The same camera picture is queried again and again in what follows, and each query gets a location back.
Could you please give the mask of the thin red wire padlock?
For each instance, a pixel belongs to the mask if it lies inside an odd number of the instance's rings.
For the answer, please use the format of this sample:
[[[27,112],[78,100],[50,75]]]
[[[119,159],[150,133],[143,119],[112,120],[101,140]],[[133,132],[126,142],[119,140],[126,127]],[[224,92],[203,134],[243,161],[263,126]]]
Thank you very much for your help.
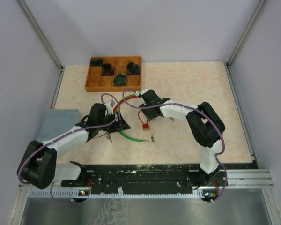
[[[147,130],[150,130],[149,128],[149,123],[148,123],[148,120],[146,120],[145,122],[141,119],[140,117],[140,113],[141,113],[141,110],[138,111],[138,119],[139,121],[142,123],[142,130],[143,131],[147,131]]]

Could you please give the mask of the red cable lock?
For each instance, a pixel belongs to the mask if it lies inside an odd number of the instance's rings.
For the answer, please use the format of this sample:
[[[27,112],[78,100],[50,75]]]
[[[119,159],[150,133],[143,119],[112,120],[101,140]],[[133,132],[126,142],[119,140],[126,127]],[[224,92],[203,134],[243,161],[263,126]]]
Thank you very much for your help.
[[[129,99],[133,99],[133,98],[137,98],[138,96],[136,96],[135,94],[131,94],[126,96],[124,99],[125,100],[129,100]],[[119,105],[121,105],[122,103],[124,103],[124,99],[121,99],[119,101]],[[113,112],[116,112],[116,110],[118,109],[118,104],[115,105],[115,107],[113,108]]]

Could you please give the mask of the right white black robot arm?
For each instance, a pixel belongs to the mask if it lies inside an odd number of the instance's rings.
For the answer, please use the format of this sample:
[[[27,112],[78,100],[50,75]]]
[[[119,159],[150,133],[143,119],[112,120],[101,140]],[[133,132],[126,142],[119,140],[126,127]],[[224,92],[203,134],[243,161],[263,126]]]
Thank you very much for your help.
[[[154,90],[145,89],[136,93],[144,101],[141,111],[148,120],[156,117],[172,118],[187,122],[194,139],[201,146],[200,181],[211,185],[216,181],[219,167],[215,155],[219,153],[225,125],[208,102],[200,105],[184,105],[170,98],[158,96]]]

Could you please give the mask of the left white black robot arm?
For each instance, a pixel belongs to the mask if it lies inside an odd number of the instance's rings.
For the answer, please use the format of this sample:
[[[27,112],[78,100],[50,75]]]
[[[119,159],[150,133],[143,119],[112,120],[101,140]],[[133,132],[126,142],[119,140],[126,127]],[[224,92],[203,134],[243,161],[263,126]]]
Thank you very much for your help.
[[[99,131],[108,134],[129,130],[120,113],[114,114],[113,103],[96,103],[89,115],[69,131],[47,141],[30,142],[17,169],[17,176],[22,183],[34,185],[39,189],[47,188],[51,183],[72,180],[76,185],[87,183],[88,174],[82,171],[82,165],[77,162],[57,164],[57,159],[74,149],[94,139]]]

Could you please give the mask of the green cable lock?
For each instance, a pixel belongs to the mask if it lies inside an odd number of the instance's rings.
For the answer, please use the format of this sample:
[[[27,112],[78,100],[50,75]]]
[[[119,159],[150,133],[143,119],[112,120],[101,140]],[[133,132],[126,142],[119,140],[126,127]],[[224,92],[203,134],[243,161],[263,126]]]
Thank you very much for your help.
[[[123,131],[119,131],[119,133],[126,139],[128,139],[129,141],[133,141],[133,142],[138,142],[138,143],[147,143],[148,140],[144,140],[144,139],[137,139],[137,138],[133,138],[128,136],[127,134],[125,134]]]

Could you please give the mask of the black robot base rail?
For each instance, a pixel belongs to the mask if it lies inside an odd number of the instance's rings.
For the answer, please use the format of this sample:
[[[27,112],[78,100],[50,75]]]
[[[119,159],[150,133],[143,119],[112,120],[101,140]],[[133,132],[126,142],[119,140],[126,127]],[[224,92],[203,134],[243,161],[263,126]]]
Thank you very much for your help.
[[[83,165],[77,180],[43,190],[31,197],[71,198],[201,198],[214,201],[228,185],[227,171],[205,174],[198,164]]]

